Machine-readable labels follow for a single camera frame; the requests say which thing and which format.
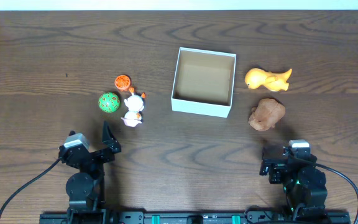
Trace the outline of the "white pink duck figurine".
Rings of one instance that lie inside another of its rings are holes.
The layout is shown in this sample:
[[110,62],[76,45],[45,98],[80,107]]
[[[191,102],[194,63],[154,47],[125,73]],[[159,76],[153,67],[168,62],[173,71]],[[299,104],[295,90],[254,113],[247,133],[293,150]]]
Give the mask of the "white pink duck figurine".
[[144,99],[145,93],[141,95],[135,94],[134,87],[130,87],[129,91],[131,96],[124,100],[124,104],[128,109],[128,112],[121,117],[124,124],[128,127],[136,127],[138,124],[142,123],[141,112],[144,110]]

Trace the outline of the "green number ball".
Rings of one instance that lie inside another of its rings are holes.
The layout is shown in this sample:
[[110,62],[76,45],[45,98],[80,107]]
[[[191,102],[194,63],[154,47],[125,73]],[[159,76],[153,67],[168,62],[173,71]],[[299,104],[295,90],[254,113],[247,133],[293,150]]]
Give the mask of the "green number ball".
[[113,113],[119,109],[121,105],[119,97],[112,92],[103,93],[98,100],[99,108],[105,113]]

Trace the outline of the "brown plush animal toy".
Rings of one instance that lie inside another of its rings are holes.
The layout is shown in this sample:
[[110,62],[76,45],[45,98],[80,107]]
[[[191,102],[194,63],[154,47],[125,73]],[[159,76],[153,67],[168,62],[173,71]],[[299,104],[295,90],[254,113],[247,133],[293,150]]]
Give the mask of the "brown plush animal toy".
[[264,98],[251,112],[248,124],[257,131],[267,131],[284,117],[285,107],[274,99]]

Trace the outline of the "orange ribbed round toy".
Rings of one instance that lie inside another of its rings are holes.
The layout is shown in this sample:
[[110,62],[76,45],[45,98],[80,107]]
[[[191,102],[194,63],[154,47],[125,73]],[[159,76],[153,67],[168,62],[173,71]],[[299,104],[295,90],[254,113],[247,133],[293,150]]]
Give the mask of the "orange ribbed round toy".
[[128,91],[131,83],[131,78],[127,75],[119,75],[114,81],[116,88],[120,91]]

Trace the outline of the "yellow rubber duck toy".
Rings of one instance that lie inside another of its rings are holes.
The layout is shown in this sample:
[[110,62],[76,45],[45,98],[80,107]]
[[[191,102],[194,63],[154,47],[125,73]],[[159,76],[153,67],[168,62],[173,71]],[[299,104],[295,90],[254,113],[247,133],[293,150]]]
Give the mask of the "yellow rubber duck toy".
[[245,84],[249,89],[258,89],[260,86],[266,87],[270,91],[287,91],[287,82],[292,74],[292,69],[284,73],[266,72],[260,68],[252,68],[245,75]]

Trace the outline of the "white cardboard box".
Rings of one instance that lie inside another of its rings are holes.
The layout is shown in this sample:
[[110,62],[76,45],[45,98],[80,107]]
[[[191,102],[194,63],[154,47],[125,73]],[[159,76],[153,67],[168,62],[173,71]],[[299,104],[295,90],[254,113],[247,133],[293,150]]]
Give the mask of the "white cardboard box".
[[232,107],[236,55],[179,48],[172,110],[227,118]]

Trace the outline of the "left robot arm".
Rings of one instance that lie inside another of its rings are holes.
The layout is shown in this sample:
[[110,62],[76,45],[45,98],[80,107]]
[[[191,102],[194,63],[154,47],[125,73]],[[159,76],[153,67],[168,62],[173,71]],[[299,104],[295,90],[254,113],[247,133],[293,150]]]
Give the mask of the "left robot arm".
[[59,147],[61,162],[78,169],[66,183],[69,207],[64,223],[109,223],[112,220],[110,211],[104,208],[104,164],[114,161],[114,155],[121,152],[121,145],[106,121],[102,142],[105,148],[91,152],[85,135],[71,131]]

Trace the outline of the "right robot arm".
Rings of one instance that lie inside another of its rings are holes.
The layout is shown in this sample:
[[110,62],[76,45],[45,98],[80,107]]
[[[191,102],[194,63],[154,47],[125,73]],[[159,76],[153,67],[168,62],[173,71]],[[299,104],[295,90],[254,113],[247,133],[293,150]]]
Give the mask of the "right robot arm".
[[262,149],[260,175],[270,184],[281,184],[292,220],[312,220],[324,215],[328,195],[326,176],[314,165],[308,144],[265,146]]

